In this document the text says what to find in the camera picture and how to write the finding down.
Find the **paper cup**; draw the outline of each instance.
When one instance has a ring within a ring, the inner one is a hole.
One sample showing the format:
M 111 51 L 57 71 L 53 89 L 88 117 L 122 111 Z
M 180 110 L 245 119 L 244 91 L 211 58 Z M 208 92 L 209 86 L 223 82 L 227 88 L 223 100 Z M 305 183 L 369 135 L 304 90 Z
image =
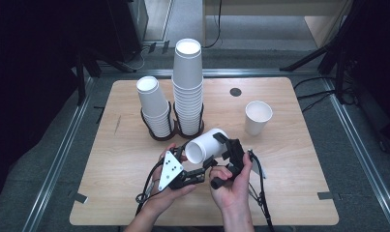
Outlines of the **paper cup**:
M 177 42 L 174 63 L 173 83 L 184 89 L 192 89 L 203 80 L 201 45 L 193 39 Z
M 223 152 L 227 151 L 224 144 L 220 143 L 213 134 L 220 132 L 227 137 L 227 134 L 220 129 L 211 129 L 207 133 L 190 141 L 185 148 L 185 154 L 191 163 L 200 163 L 210 157 L 220 157 Z
M 159 81 L 154 76 L 144 76 L 136 84 L 142 110 L 148 117 L 165 113 L 168 102 Z
M 273 111 L 263 101 L 252 101 L 246 106 L 245 131 L 251 136 L 261 133 L 264 126 L 273 116 Z

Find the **stack of cups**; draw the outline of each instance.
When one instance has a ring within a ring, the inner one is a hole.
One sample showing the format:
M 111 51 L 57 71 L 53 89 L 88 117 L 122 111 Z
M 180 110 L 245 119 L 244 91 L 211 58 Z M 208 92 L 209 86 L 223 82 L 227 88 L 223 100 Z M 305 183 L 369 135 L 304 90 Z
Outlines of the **stack of cups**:
M 170 104 L 154 76 L 144 76 L 136 84 L 142 105 L 142 118 L 155 137 L 172 134 L 174 121 L 170 116 Z
M 195 135 L 201 128 L 203 109 L 203 72 L 199 42 L 183 39 L 176 44 L 171 79 L 179 129 L 185 135 Z

